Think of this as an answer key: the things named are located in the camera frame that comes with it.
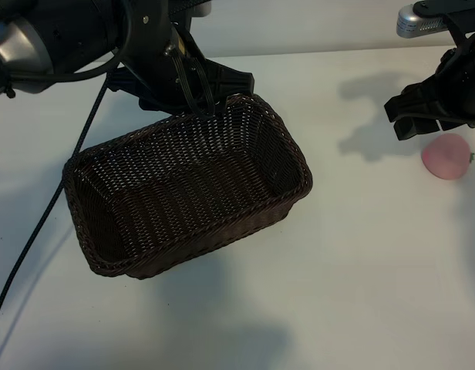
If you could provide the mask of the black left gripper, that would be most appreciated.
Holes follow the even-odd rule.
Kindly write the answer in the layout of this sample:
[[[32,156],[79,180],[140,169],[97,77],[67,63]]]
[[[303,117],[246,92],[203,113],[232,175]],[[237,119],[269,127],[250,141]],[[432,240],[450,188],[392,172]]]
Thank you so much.
[[[210,1],[118,1],[116,24],[122,59],[107,83],[112,92],[138,98],[145,111],[214,115],[216,102],[254,93],[254,77],[205,59],[192,39],[193,18],[211,13]]]

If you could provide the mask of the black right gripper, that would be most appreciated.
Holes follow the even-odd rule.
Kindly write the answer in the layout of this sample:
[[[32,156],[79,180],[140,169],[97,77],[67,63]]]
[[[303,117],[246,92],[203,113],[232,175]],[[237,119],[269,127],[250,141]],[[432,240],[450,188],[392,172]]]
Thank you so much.
[[[447,116],[443,128],[467,125],[475,128],[475,33],[459,46],[447,50],[436,70],[437,92]],[[399,141],[440,131],[436,118],[435,80],[406,86],[384,105]]]

